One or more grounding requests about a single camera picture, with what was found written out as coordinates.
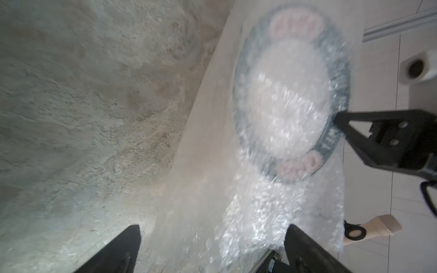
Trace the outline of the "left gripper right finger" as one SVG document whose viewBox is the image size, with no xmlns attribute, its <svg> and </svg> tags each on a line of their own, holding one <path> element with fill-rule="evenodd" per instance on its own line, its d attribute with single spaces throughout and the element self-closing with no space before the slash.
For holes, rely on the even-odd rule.
<svg viewBox="0 0 437 273">
<path fill-rule="evenodd" d="M 351 273 L 296 225 L 287 229 L 284 247 L 290 273 Z"/>
</svg>

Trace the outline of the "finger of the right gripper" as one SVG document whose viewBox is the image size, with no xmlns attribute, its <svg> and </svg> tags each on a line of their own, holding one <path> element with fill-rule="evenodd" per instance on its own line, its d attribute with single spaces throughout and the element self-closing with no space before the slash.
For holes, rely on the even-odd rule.
<svg viewBox="0 0 437 273">
<path fill-rule="evenodd" d="M 372 168 L 437 179 L 437 117 L 424 110 L 339 112 L 334 124 Z"/>
</svg>

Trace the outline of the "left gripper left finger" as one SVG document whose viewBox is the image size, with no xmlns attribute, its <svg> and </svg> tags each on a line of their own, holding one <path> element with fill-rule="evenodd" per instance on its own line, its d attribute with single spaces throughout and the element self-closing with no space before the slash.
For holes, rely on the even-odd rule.
<svg viewBox="0 0 437 273">
<path fill-rule="evenodd" d="M 141 241 L 140 226 L 128 226 L 75 273 L 133 273 Z"/>
</svg>

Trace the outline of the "bubble wrap sheet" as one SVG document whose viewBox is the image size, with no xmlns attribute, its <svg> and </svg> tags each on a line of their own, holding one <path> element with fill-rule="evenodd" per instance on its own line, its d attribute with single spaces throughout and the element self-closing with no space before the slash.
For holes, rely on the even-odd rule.
<svg viewBox="0 0 437 273">
<path fill-rule="evenodd" d="M 245 272 L 296 225 L 343 249 L 344 136 L 359 1 L 235 1 L 149 241 L 162 273 Z"/>
</svg>

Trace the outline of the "green rimmed plate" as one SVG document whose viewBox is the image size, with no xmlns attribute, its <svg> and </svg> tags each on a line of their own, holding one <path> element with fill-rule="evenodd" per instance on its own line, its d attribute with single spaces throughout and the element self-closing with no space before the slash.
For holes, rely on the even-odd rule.
<svg viewBox="0 0 437 273">
<path fill-rule="evenodd" d="M 264 14 L 233 76 L 236 132 L 251 164 L 276 183 L 314 176 L 340 141 L 333 118 L 350 94 L 348 49 L 328 16 L 303 3 Z"/>
</svg>

